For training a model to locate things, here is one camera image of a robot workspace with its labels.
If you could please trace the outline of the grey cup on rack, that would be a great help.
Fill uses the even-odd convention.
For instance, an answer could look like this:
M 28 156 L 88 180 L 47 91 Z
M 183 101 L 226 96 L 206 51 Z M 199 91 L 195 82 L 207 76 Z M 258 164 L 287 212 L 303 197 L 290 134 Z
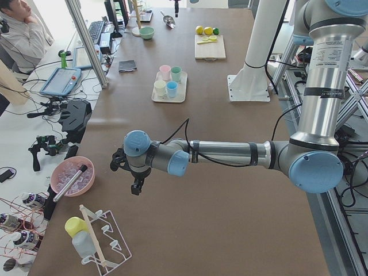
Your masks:
M 84 230 L 75 234 L 72 238 L 72 245 L 82 259 L 97 252 L 90 234 Z

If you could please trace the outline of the cream white cup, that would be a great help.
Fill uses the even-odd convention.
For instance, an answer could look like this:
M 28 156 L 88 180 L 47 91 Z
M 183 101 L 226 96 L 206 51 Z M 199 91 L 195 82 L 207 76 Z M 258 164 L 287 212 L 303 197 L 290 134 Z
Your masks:
M 166 94 L 166 82 L 164 80 L 156 80 L 154 82 L 155 93 L 158 97 L 162 97 Z

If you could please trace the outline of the aluminium frame post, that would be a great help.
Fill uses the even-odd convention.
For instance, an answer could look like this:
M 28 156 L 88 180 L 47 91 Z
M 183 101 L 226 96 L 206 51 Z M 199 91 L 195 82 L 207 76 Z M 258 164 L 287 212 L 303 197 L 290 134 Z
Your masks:
M 72 20 L 74 21 L 76 30 L 78 32 L 78 35 L 80 39 L 82 40 L 82 43 L 84 45 L 85 51 L 87 53 L 87 56 L 89 58 L 89 61 L 92 65 L 92 68 L 97 76 L 97 79 L 102 87 L 102 89 L 107 88 L 108 86 L 108 80 L 106 78 L 106 75 L 102 69 L 102 66 L 100 64 L 99 59 L 97 58 L 97 54 L 94 48 L 94 44 L 92 43 L 91 37 L 89 35 L 89 32 L 87 30 L 84 18 L 81 13 L 80 4 L 76 0 L 65 0 L 67 9 L 72 17 Z

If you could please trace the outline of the cream rabbit tray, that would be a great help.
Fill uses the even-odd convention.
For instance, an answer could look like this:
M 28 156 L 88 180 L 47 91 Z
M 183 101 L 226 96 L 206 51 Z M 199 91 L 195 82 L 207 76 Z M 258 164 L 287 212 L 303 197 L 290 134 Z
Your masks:
M 186 87 L 187 87 L 187 73 L 181 72 L 181 81 L 176 85 L 166 85 L 165 94 L 158 93 L 156 88 L 153 88 L 151 99 L 154 102 L 161 103 L 183 103 L 186 99 Z

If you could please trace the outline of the seated person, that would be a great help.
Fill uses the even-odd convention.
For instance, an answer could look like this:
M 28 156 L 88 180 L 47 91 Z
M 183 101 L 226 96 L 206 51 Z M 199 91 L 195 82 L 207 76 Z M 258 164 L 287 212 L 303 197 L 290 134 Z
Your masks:
M 25 1 L 1 1 L 1 17 L 9 26 L 9 31 L 1 36 L 1 46 L 20 72 L 30 74 L 54 39 Z

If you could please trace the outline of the grey folded cloth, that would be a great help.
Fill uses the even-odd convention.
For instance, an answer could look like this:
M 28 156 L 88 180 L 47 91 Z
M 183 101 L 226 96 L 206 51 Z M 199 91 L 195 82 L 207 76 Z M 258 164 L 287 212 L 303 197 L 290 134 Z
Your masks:
M 136 63 L 134 60 L 124 60 L 118 63 L 118 71 L 122 72 L 132 72 L 136 69 Z

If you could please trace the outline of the bamboo cutting board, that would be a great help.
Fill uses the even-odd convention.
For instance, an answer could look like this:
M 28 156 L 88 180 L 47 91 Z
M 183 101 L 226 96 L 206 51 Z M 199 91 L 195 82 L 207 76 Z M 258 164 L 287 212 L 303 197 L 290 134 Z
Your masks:
M 202 41 L 203 35 L 195 35 L 194 36 L 194 57 L 196 60 L 225 60 L 226 53 L 225 53 L 225 45 L 224 45 L 224 38 L 222 35 L 218 35 L 216 43 L 208 43 L 208 44 L 201 44 L 197 45 L 196 42 Z

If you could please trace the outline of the green lime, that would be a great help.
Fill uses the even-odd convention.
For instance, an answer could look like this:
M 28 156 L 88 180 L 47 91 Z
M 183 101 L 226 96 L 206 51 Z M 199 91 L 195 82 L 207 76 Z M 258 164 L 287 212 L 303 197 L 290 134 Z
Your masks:
M 219 28 L 213 28 L 212 31 L 214 35 L 219 35 L 220 33 Z

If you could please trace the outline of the whole lemon near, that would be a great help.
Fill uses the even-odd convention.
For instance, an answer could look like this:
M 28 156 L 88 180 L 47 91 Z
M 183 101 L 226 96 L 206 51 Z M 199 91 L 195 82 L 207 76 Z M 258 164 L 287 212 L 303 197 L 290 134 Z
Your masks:
M 209 27 L 209 26 L 204 27 L 204 34 L 205 34 L 205 35 L 208 35 L 208 36 L 212 35 L 212 34 L 213 34 L 213 29 L 212 29 L 212 27 Z

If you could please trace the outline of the blue cup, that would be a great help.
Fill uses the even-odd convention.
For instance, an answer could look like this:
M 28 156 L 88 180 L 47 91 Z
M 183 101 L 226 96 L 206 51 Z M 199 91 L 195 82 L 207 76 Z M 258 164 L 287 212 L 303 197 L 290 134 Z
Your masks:
M 166 83 L 166 91 L 167 95 L 170 98 L 175 98 L 178 91 L 178 83 L 175 81 L 169 81 Z

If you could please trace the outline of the wooden cup stand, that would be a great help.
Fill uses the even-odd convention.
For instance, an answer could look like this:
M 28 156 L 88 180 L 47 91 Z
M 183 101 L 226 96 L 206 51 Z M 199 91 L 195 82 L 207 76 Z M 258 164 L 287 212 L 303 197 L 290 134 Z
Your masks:
M 139 7 L 138 7 L 138 4 L 137 4 L 137 0 L 131 0 L 131 2 L 133 4 L 133 9 L 135 11 L 136 22 L 137 22 L 137 27 L 134 27 L 132 29 L 132 34 L 136 37 L 140 37 L 141 22 L 140 22 Z

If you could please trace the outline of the yellow plastic knife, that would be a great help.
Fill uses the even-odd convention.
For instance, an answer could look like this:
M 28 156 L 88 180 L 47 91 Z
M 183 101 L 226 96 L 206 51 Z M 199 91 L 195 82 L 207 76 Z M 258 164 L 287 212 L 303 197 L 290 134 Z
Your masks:
M 201 45 L 201 44 L 208 44 L 208 43 L 216 43 L 218 42 L 217 40 L 206 40 L 206 41 L 198 41 L 196 42 L 197 45 Z

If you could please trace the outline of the pink cup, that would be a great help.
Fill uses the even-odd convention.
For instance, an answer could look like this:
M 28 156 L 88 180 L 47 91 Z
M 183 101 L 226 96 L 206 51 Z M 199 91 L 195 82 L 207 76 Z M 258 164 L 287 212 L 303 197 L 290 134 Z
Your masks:
M 169 81 L 171 78 L 171 66 L 164 64 L 159 67 L 159 72 L 164 81 Z

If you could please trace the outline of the green bowl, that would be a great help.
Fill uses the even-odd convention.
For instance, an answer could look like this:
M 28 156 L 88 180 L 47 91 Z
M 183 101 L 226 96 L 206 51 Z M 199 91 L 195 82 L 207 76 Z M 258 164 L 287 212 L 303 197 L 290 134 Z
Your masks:
M 140 37 L 144 40 L 152 39 L 155 34 L 155 29 L 150 26 L 141 27 L 139 29 Z

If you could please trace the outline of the green cup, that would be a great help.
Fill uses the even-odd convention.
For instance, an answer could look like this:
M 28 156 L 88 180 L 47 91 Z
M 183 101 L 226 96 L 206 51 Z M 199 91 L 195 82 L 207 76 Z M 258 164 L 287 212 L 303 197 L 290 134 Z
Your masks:
M 180 66 L 174 66 L 171 68 L 171 79 L 175 82 L 181 82 L 182 68 Z

